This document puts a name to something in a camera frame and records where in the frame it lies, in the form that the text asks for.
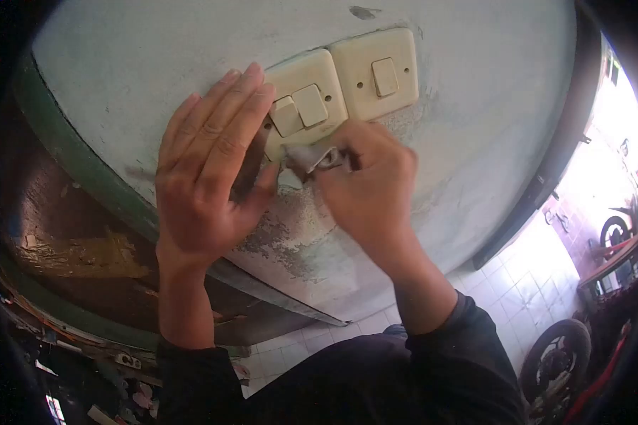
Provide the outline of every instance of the fingernail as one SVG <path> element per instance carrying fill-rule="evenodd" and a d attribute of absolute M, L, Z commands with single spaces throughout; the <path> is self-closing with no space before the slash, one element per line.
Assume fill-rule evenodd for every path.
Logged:
<path fill-rule="evenodd" d="M 260 68 L 260 64 L 258 64 L 257 62 L 251 63 L 250 65 L 248 65 L 248 68 L 246 68 L 246 75 L 255 75 L 256 73 L 260 72 L 261 68 Z"/>
<path fill-rule="evenodd" d="M 241 72 L 238 69 L 232 68 L 226 74 L 224 74 L 224 77 L 222 77 L 222 81 L 224 81 L 224 82 L 233 81 L 233 80 L 237 79 L 240 74 L 241 74 Z"/>
<path fill-rule="evenodd" d="M 257 95 L 268 95 L 269 93 L 274 91 L 274 86 L 272 85 L 272 83 L 264 83 L 262 86 L 260 86 L 260 88 L 258 89 L 258 91 L 256 92 Z"/>

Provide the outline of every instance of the person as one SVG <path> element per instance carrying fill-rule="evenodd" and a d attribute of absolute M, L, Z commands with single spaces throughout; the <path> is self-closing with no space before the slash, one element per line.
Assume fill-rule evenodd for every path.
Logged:
<path fill-rule="evenodd" d="M 524 424 L 515 372 L 489 315 L 458 293 L 410 224 L 416 155 L 378 123 L 347 120 L 332 135 L 352 169 L 315 173 L 338 226 L 392 279 L 403 331 L 324 348 L 244 399 L 215 347 L 207 268 L 256 227 L 275 195 L 267 165 L 230 199 L 247 149 L 275 99 L 260 65 L 228 72 L 175 111 L 156 172 L 156 245 L 166 424 Z"/>

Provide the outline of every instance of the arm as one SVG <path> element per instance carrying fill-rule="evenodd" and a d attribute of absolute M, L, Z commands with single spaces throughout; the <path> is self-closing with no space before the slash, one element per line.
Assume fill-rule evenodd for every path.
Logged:
<path fill-rule="evenodd" d="M 166 128 L 158 156 L 156 200 L 161 235 L 161 335 L 178 347 L 214 347 L 206 269 L 257 225 L 276 190 L 276 166 L 264 169 L 240 204 L 229 200 L 246 150 L 274 99 L 253 63 L 232 70 L 203 98 L 189 96 Z"/>
<path fill-rule="evenodd" d="M 409 221 L 416 155 L 377 123 L 349 120 L 333 141 L 354 170 L 316 175 L 336 223 L 391 279 L 431 418 L 525 423 L 515 372 L 489 315 L 447 282 Z"/>
<path fill-rule="evenodd" d="M 392 279 L 409 335 L 431 332 L 449 317 L 457 293 L 411 227 L 416 154 L 378 123 L 348 120 L 332 140 L 350 153 L 356 169 L 318 171 L 324 201 L 336 223 Z"/>
<path fill-rule="evenodd" d="M 189 96 L 161 141 L 156 172 L 161 422 L 230 421 L 243 401 L 227 351 L 215 348 L 203 281 L 212 262 L 255 228 L 275 194 L 272 165 L 240 203 L 229 200 L 251 142 L 264 140 L 256 135 L 274 88 L 263 78 L 253 63 L 243 75 L 227 73 L 203 98 Z"/>

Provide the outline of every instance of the hand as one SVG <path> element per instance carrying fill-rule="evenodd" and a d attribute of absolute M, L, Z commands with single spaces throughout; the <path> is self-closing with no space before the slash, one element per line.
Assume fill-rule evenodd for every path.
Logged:
<path fill-rule="evenodd" d="M 246 151 L 274 100 L 274 88 L 252 63 L 228 72 L 201 98 L 189 96 L 163 135 L 156 172 L 161 267 L 205 270 L 257 225 L 276 192 L 267 166 L 241 201 L 229 200 Z"/>
<path fill-rule="evenodd" d="M 415 242 L 411 197 L 417 158 L 379 123 L 347 120 L 332 135 L 354 168 L 316 171 L 322 198 L 336 223 L 378 264 Z"/>

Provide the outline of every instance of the dark sleeve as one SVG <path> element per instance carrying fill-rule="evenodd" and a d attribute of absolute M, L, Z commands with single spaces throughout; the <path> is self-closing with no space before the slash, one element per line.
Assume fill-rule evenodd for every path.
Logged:
<path fill-rule="evenodd" d="M 244 396 L 224 348 L 185 350 L 162 339 L 156 351 L 163 388 L 160 424 L 237 422 Z"/>
<path fill-rule="evenodd" d="M 441 327 L 406 343 L 419 387 L 434 401 L 431 414 L 460 424 L 524 424 L 522 393 L 494 321 L 458 294 Z"/>

